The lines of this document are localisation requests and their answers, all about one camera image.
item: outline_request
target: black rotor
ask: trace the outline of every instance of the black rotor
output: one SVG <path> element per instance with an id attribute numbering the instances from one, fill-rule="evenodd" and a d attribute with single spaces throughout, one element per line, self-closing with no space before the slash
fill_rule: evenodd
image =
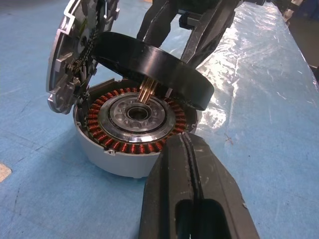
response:
<path id="1" fill-rule="evenodd" d="M 167 52 L 115 32 L 99 34 L 92 57 L 125 78 L 141 83 L 157 80 L 173 95 L 197 110 L 205 110 L 214 93 L 213 85 L 198 71 Z"/>

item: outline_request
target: hub motor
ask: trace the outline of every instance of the hub motor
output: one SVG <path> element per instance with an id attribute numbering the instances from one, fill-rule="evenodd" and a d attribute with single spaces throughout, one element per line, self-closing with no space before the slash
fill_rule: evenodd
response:
<path id="1" fill-rule="evenodd" d="M 114 174 L 148 176 L 166 140 L 195 132 L 198 111 L 169 98 L 137 101 L 136 82 L 110 80 L 89 88 L 91 104 L 74 108 L 78 136 L 88 158 Z"/>

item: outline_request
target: table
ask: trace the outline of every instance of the table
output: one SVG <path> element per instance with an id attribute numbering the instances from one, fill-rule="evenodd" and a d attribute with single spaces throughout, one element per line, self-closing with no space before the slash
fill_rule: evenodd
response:
<path id="1" fill-rule="evenodd" d="M 72 115 L 45 92 L 49 52 L 67 2 L 0 2 L 0 238 L 135 239 L 145 179 L 91 164 Z M 135 36 L 144 1 L 120 0 L 114 30 Z M 215 93 L 198 125 L 236 179 L 263 239 L 319 234 L 319 93 L 279 11 L 244 3 L 217 50 L 198 67 Z M 162 48 L 179 57 L 178 18 Z M 99 67 L 92 83 L 119 76 Z"/>

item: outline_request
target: copper coil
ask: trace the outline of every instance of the copper coil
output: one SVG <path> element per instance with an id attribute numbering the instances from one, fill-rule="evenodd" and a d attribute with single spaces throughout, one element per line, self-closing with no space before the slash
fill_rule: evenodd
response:
<path id="1" fill-rule="evenodd" d="M 97 114 L 88 114 L 87 118 L 88 119 L 97 119 L 98 115 Z"/>
<path id="2" fill-rule="evenodd" d="M 99 112 L 99 110 L 97 109 L 90 109 L 89 110 L 89 114 L 97 114 Z"/>
<path id="3" fill-rule="evenodd" d="M 102 100 L 100 100 L 100 99 L 97 99 L 97 100 L 95 100 L 94 103 L 102 106 L 102 105 L 105 103 L 105 101 L 102 101 Z"/>
<path id="4" fill-rule="evenodd" d="M 178 123 L 186 123 L 186 119 L 179 117 L 179 118 L 176 118 L 176 122 L 178 122 Z"/>
<path id="5" fill-rule="evenodd" d="M 134 153 L 134 154 L 136 153 L 135 144 L 132 144 L 132 145 L 131 145 L 130 152 L 131 152 L 131 153 Z"/>
<path id="6" fill-rule="evenodd" d="M 120 151 L 123 152 L 123 153 L 125 153 L 126 150 L 127 150 L 127 148 L 128 148 L 128 144 L 127 144 L 127 143 L 124 143 L 124 144 L 122 145 Z"/>
<path id="7" fill-rule="evenodd" d="M 140 144 L 140 153 L 145 153 L 145 146 Z"/>
<path id="8" fill-rule="evenodd" d="M 175 104 L 175 103 L 174 103 L 174 104 L 171 104 L 170 107 L 171 107 L 173 110 L 180 108 L 179 105 L 177 105 L 177 104 Z"/>
<path id="9" fill-rule="evenodd" d="M 158 151 L 161 151 L 163 146 L 161 145 L 161 143 L 158 141 L 158 142 L 155 142 L 155 146 L 156 148 L 158 149 Z"/>
<path id="10" fill-rule="evenodd" d="M 174 110 L 175 113 L 184 113 L 184 111 L 181 108 L 177 108 Z"/>
<path id="11" fill-rule="evenodd" d="M 173 131 L 178 132 L 178 133 L 183 133 L 184 129 L 183 128 L 175 128 Z"/>
<path id="12" fill-rule="evenodd" d="M 104 140 L 107 139 L 107 135 L 105 133 L 103 133 L 101 136 L 97 137 L 97 140 L 101 143 L 103 142 Z"/>
<path id="13" fill-rule="evenodd" d="M 88 120 L 88 124 L 94 124 L 94 123 L 98 123 L 97 119 L 89 119 Z"/>
<path id="14" fill-rule="evenodd" d="M 119 92 L 117 90 L 113 90 L 112 93 L 115 95 L 115 96 L 118 96 L 119 95 Z"/>
<path id="15" fill-rule="evenodd" d="M 186 123 L 176 123 L 175 127 L 181 127 L 181 128 L 186 128 L 187 124 Z"/>
<path id="16" fill-rule="evenodd" d="M 105 102 L 105 101 L 107 101 L 109 98 L 107 98 L 106 96 L 101 96 L 99 99 Z"/>
<path id="17" fill-rule="evenodd" d="M 93 124 L 93 125 L 89 125 L 88 128 L 89 128 L 90 131 L 93 131 L 93 130 L 95 130 L 97 128 L 100 128 L 100 126 L 99 126 L 99 124 Z"/>
<path id="18" fill-rule="evenodd" d="M 110 146 L 112 143 L 113 143 L 113 139 L 112 138 L 109 138 L 108 140 L 106 140 L 105 142 L 104 142 L 104 145 L 105 146 Z"/>
<path id="19" fill-rule="evenodd" d="M 109 93 L 107 93 L 106 94 L 109 98 L 112 98 L 113 97 L 113 95 L 109 92 Z"/>
<path id="20" fill-rule="evenodd" d="M 165 101 L 170 105 L 170 104 L 175 104 L 174 101 L 170 100 L 169 98 L 166 98 Z"/>
<path id="21" fill-rule="evenodd" d="M 92 132 L 92 135 L 95 137 L 95 136 L 98 136 L 101 133 L 103 133 L 103 131 L 101 129 L 98 129 L 98 130 Z"/>
<path id="22" fill-rule="evenodd" d="M 96 110 L 99 110 L 99 109 L 101 108 L 101 106 L 100 106 L 100 105 L 97 105 L 97 104 L 92 104 L 92 105 L 91 105 L 91 108 L 96 109 Z"/>
<path id="23" fill-rule="evenodd" d="M 175 114 L 176 117 L 185 117 L 185 113 L 178 113 L 178 114 Z"/>
<path id="24" fill-rule="evenodd" d="M 118 148 L 120 147 L 120 142 L 116 141 L 112 144 L 111 148 L 114 149 L 114 151 L 117 151 Z"/>
<path id="25" fill-rule="evenodd" d="M 155 149 L 154 149 L 154 147 L 153 147 L 153 145 L 151 143 L 148 143 L 148 149 L 149 149 L 150 153 L 154 153 L 155 152 Z"/>

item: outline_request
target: copper winding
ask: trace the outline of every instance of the copper winding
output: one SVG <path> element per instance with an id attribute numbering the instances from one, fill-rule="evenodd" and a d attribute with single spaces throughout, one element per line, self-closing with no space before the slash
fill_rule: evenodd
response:
<path id="1" fill-rule="evenodd" d="M 88 120 L 88 124 L 94 124 L 94 123 L 98 123 L 97 119 L 89 119 Z"/>
<path id="2" fill-rule="evenodd" d="M 97 109 L 90 109 L 89 110 L 89 114 L 97 114 L 99 112 L 99 110 Z"/>
<path id="3" fill-rule="evenodd" d="M 177 113 L 175 116 L 176 117 L 185 117 L 185 113 Z"/>
<path id="4" fill-rule="evenodd" d="M 117 90 L 113 90 L 112 93 L 114 93 L 114 95 L 118 96 L 119 92 Z"/>
<path id="5" fill-rule="evenodd" d="M 150 153 L 154 153 L 155 152 L 155 149 L 154 149 L 154 147 L 153 147 L 153 145 L 151 143 L 148 143 L 148 149 L 149 149 Z"/>
<path id="6" fill-rule="evenodd" d="M 145 153 L 145 146 L 143 144 L 140 144 L 140 153 Z"/>
<path id="7" fill-rule="evenodd" d="M 101 143 L 101 142 L 103 142 L 104 140 L 106 140 L 107 138 L 108 138 L 108 136 L 107 136 L 105 133 L 103 133 L 103 135 L 99 136 L 99 137 L 97 138 L 97 140 Z"/>
<path id="8" fill-rule="evenodd" d="M 135 144 L 132 144 L 132 145 L 131 145 L 130 153 L 133 153 L 133 154 L 136 153 Z"/>
<path id="9" fill-rule="evenodd" d="M 99 128 L 97 131 L 92 132 L 93 136 L 98 136 L 99 134 L 101 134 L 103 131 Z"/>
<path id="10" fill-rule="evenodd" d="M 164 99 L 171 109 L 175 113 L 176 117 L 176 124 L 173 131 L 167 135 L 165 138 L 156 141 L 156 142 L 150 142 L 150 143 L 144 143 L 144 144 L 129 144 L 125 142 L 119 142 L 116 139 L 109 136 L 107 133 L 105 133 L 99 126 L 98 122 L 98 113 L 101 108 L 101 106 L 110 98 L 117 96 L 119 94 L 124 93 L 130 93 L 130 92 L 139 92 L 140 90 L 136 87 L 134 88 L 123 88 L 123 89 L 117 89 L 113 90 L 112 92 L 106 93 L 105 95 L 100 96 L 98 99 L 95 100 L 95 102 L 91 105 L 91 108 L 89 109 L 88 115 L 86 117 L 87 121 L 87 128 L 91 135 L 103 146 L 105 146 L 107 149 L 113 149 L 114 151 L 120 151 L 123 153 L 131 153 L 131 154 L 147 154 L 147 153 L 154 153 L 154 152 L 160 152 L 163 149 L 163 146 L 166 143 L 166 140 L 176 134 L 176 133 L 182 133 L 186 129 L 186 119 L 185 119 L 185 113 L 183 109 L 174 101 L 171 99 Z"/>
<path id="11" fill-rule="evenodd" d="M 170 107 L 174 110 L 176 108 L 180 108 L 179 105 L 177 105 L 176 103 L 170 105 Z"/>
<path id="12" fill-rule="evenodd" d="M 181 127 L 181 128 L 186 128 L 187 124 L 186 123 L 176 123 L 175 127 Z"/>
<path id="13" fill-rule="evenodd" d="M 163 146 L 161 145 L 161 143 L 158 141 L 158 142 L 155 142 L 155 146 L 156 148 L 158 149 L 158 151 L 161 151 Z"/>
<path id="14" fill-rule="evenodd" d="M 183 111 L 183 109 L 178 108 L 178 109 L 174 110 L 174 112 L 175 112 L 175 113 L 183 113 L 184 111 Z"/>
<path id="15" fill-rule="evenodd" d="M 87 118 L 88 119 L 97 119 L 98 115 L 97 114 L 88 114 Z"/>
<path id="16" fill-rule="evenodd" d="M 112 143 L 113 143 L 113 139 L 112 138 L 109 138 L 108 140 L 106 140 L 105 142 L 104 142 L 104 145 L 105 146 L 110 146 Z"/>
<path id="17" fill-rule="evenodd" d="M 178 133 L 183 133 L 184 129 L 183 128 L 175 128 L 173 131 L 178 132 Z"/>
<path id="18" fill-rule="evenodd" d="M 123 153 L 125 153 L 126 150 L 127 150 L 127 148 L 128 148 L 128 144 L 127 144 L 127 143 L 124 143 L 124 144 L 122 145 L 120 151 L 123 152 Z"/>
<path id="19" fill-rule="evenodd" d="M 109 92 L 109 93 L 107 93 L 106 94 L 109 98 L 112 98 L 113 97 L 113 95 Z"/>
<path id="20" fill-rule="evenodd" d="M 120 144 L 121 144 L 120 142 L 115 141 L 115 142 L 112 144 L 111 149 L 114 149 L 115 151 L 117 151 L 118 148 L 120 147 Z"/>
<path id="21" fill-rule="evenodd" d="M 179 118 L 176 118 L 176 122 L 179 122 L 179 123 L 181 123 L 181 122 L 186 123 L 186 119 L 185 119 L 185 118 L 181 118 L 181 117 L 179 117 Z"/>
<path id="22" fill-rule="evenodd" d="M 100 100 L 102 100 L 102 101 L 104 101 L 104 102 L 107 101 L 108 99 L 109 99 L 109 98 L 107 98 L 106 96 L 101 96 L 101 97 L 100 97 Z"/>
<path id="23" fill-rule="evenodd" d="M 93 130 L 95 130 L 97 128 L 100 128 L 100 126 L 99 126 L 99 124 L 93 124 L 93 125 L 89 125 L 88 128 L 89 128 L 90 131 L 93 131 Z"/>
<path id="24" fill-rule="evenodd" d="M 91 105 L 91 108 L 93 108 L 93 109 L 96 109 L 96 110 L 99 110 L 100 108 L 101 108 L 101 106 L 100 105 L 98 105 L 98 104 L 92 104 Z"/>
<path id="25" fill-rule="evenodd" d="M 102 100 L 100 100 L 100 99 L 97 99 L 97 100 L 95 100 L 95 102 L 94 102 L 95 104 L 97 104 L 97 105 L 103 105 L 104 103 L 105 103 L 105 101 L 102 101 Z"/>

